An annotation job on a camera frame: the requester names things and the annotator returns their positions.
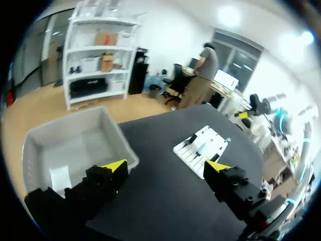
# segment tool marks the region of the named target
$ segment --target khaki pants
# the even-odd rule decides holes
[[[196,76],[187,85],[179,109],[188,108],[194,104],[202,104],[207,92],[209,91],[211,81]]]

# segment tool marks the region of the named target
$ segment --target computer monitor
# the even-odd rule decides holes
[[[193,59],[191,60],[190,64],[189,64],[189,68],[194,69],[195,66],[196,66],[197,61],[198,61],[198,59],[194,59],[194,58],[193,58]]]
[[[235,87],[239,83],[238,79],[234,78],[233,76],[229,75],[228,73],[225,73],[222,70],[217,71],[214,80],[217,83],[220,83],[224,87],[228,88],[231,91],[235,90]]]

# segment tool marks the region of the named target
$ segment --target person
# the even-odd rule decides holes
[[[179,109],[191,107],[194,104],[202,104],[219,69],[219,61],[211,43],[204,44],[204,50],[200,56],[201,58],[194,68],[194,73],[198,72],[198,74],[187,85]]]

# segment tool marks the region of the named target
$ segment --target office chair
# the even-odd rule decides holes
[[[167,97],[171,97],[165,104],[168,104],[171,101],[180,102],[180,94],[183,94],[186,86],[190,83],[191,79],[195,76],[184,76],[182,66],[179,64],[174,64],[175,77],[171,82],[170,89],[174,90],[177,95],[167,94]]]
[[[174,64],[174,80],[183,76],[183,68],[180,64]],[[165,87],[168,87],[174,80],[164,79]],[[172,97],[166,90],[162,93],[165,98]]]

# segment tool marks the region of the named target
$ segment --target white shelving unit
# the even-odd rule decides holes
[[[79,3],[70,18],[64,45],[63,86],[67,110],[70,110],[72,104],[82,101],[114,95],[123,95],[124,98],[127,98],[133,62],[137,50],[135,40],[138,28],[141,26],[141,23],[131,18],[96,17],[97,11],[94,8],[92,8],[94,11],[88,14],[88,16],[79,16],[80,12],[84,12],[81,8],[82,3]],[[95,45],[95,37],[99,32],[118,34],[116,45]],[[70,73],[70,68],[79,66],[81,59],[99,57],[103,53],[114,54],[114,64],[119,64],[121,69],[102,72],[99,66],[97,66],[95,71],[89,73]],[[107,86],[106,92],[71,98],[70,83],[81,79],[95,79],[97,77],[104,77],[108,86],[110,86],[112,81],[123,81],[123,89],[113,91]]]

